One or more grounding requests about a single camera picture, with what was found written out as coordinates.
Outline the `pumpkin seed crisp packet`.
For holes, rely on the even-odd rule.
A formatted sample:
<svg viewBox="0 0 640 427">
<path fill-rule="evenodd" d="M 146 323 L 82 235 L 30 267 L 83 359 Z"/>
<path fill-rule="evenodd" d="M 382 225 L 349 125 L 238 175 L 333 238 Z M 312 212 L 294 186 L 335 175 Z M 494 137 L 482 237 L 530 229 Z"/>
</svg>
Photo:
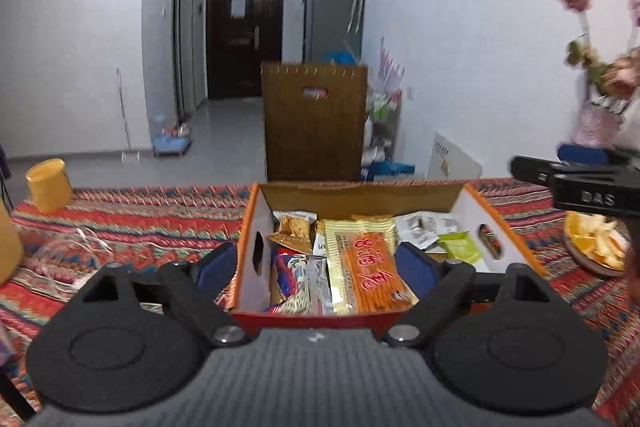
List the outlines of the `pumpkin seed crisp packet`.
<svg viewBox="0 0 640 427">
<path fill-rule="evenodd" d="M 303 210 L 278 211 L 273 213 L 276 229 L 268 239 L 279 246 L 302 255 L 312 254 L 312 230 L 317 215 Z"/>
</svg>

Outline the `white grey snack packet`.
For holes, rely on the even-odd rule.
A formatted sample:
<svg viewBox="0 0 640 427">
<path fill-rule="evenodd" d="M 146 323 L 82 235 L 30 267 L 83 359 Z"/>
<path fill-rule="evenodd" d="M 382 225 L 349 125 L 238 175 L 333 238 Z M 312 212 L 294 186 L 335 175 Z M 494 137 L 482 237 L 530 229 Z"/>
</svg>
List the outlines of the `white grey snack packet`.
<svg viewBox="0 0 640 427">
<path fill-rule="evenodd" d="M 416 211 L 393 217 L 400 243 L 409 243 L 421 251 L 436 245 L 439 237 L 461 231 L 452 213 Z"/>
</svg>

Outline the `grey refrigerator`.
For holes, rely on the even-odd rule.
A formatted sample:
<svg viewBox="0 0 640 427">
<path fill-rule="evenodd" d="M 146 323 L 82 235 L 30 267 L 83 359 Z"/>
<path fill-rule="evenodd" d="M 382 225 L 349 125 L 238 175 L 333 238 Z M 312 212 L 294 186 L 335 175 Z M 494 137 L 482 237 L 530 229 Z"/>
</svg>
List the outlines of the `grey refrigerator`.
<svg viewBox="0 0 640 427">
<path fill-rule="evenodd" d="M 304 0 L 304 62 L 360 61 L 364 0 Z"/>
</svg>

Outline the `small yellow cup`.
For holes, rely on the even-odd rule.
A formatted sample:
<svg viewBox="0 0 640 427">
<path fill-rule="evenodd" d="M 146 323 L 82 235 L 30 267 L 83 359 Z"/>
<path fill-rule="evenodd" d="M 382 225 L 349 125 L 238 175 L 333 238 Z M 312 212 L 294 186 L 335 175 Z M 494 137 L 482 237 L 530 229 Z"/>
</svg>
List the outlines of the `small yellow cup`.
<svg viewBox="0 0 640 427">
<path fill-rule="evenodd" d="M 61 158 L 41 161 L 27 170 L 25 178 L 30 199 L 45 215 L 63 209 L 73 198 L 65 162 Z"/>
</svg>

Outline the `red silver snack bag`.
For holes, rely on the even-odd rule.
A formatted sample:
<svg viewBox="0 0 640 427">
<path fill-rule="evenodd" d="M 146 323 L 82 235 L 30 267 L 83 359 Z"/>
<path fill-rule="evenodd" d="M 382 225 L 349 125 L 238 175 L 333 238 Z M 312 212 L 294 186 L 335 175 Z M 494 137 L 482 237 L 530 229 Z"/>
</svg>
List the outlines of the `red silver snack bag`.
<svg viewBox="0 0 640 427">
<path fill-rule="evenodd" d="M 270 306 L 267 313 L 333 315 L 326 258 L 304 255 L 283 246 L 271 257 Z"/>
</svg>

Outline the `small green white packet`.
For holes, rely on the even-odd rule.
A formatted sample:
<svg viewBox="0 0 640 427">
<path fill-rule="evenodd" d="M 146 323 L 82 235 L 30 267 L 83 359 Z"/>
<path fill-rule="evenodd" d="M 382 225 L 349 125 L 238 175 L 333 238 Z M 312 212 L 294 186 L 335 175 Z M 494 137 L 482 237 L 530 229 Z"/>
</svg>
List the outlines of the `small green white packet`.
<svg viewBox="0 0 640 427">
<path fill-rule="evenodd" d="M 468 232 L 454 232 L 439 236 L 437 245 L 442 247 L 448 259 L 456 259 L 474 265 L 482 259 L 480 250 Z"/>
</svg>

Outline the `golden orange stick snack pack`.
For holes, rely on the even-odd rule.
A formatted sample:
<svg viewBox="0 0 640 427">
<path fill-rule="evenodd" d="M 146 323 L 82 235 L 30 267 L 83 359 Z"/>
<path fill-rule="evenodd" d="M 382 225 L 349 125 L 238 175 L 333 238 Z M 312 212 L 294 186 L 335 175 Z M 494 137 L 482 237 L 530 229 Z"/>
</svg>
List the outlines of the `golden orange stick snack pack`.
<svg viewBox="0 0 640 427">
<path fill-rule="evenodd" d="M 418 302 L 396 269 L 393 220 L 326 220 L 324 239 L 335 314 L 406 311 Z"/>
</svg>

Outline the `brown cardboard carton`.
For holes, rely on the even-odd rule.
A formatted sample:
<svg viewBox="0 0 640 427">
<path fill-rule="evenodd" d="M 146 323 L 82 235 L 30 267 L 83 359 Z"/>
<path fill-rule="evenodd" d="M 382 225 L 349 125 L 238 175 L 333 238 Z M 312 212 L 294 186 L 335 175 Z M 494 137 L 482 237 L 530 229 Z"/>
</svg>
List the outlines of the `brown cardboard carton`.
<svg viewBox="0 0 640 427">
<path fill-rule="evenodd" d="M 367 94 L 362 66 L 262 64 L 267 180 L 357 181 Z"/>
</svg>

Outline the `dark entrance door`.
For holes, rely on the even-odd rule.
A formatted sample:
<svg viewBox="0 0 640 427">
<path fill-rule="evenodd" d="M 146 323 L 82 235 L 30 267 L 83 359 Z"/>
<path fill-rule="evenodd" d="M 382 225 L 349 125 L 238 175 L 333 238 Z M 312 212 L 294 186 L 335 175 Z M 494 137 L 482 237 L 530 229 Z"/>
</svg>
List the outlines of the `dark entrance door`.
<svg viewBox="0 0 640 427">
<path fill-rule="evenodd" d="M 282 60 L 283 0 L 206 0 L 208 97 L 259 98 L 262 63 Z"/>
</svg>

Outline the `bowl of orange peels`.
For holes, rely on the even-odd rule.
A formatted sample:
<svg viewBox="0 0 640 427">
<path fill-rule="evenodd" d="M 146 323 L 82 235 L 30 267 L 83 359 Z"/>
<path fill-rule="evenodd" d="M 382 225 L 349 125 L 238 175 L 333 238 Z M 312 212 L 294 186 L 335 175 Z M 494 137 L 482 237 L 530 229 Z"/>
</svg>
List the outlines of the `bowl of orange peels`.
<svg viewBox="0 0 640 427">
<path fill-rule="evenodd" d="M 602 277 L 624 274 L 630 243 L 621 223 L 601 215 L 567 211 L 563 236 L 578 265 Z"/>
</svg>

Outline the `pink ceramic vase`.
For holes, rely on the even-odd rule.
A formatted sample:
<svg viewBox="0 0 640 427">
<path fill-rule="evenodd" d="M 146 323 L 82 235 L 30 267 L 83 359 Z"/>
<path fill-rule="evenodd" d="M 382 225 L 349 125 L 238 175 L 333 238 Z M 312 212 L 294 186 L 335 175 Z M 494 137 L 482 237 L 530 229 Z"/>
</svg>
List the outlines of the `pink ceramic vase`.
<svg viewBox="0 0 640 427">
<path fill-rule="evenodd" d="M 572 141 L 581 146 L 611 148 L 622 124 L 622 116 L 601 105 L 584 102 L 578 110 Z"/>
</svg>

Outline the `yellow thermos jug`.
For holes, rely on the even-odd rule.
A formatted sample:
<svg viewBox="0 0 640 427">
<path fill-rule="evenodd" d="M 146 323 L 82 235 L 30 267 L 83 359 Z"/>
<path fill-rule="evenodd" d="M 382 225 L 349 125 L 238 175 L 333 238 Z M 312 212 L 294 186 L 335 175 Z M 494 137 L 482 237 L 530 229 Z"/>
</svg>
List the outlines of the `yellow thermos jug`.
<svg viewBox="0 0 640 427">
<path fill-rule="evenodd" d="M 0 284 L 6 283 L 20 267 L 24 257 L 24 247 L 14 229 L 5 205 L 0 207 Z"/>
</svg>

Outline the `storage rack with bottles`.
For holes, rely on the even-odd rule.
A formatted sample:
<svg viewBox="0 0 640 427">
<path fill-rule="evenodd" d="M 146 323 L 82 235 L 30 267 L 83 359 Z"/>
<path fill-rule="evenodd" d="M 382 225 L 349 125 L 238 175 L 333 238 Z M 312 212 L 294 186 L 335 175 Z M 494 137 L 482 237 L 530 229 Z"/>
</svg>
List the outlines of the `storage rack with bottles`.
<svg viewBox="0 0 640 427">
<path fill-rule="evenodd" d="M 360 180 L 371 182 L 389 176 L 412 176 L 413 165 L 394 159 L 400 123 L 401 92 L 370 91 L 363 131 Z"/>
</svg>

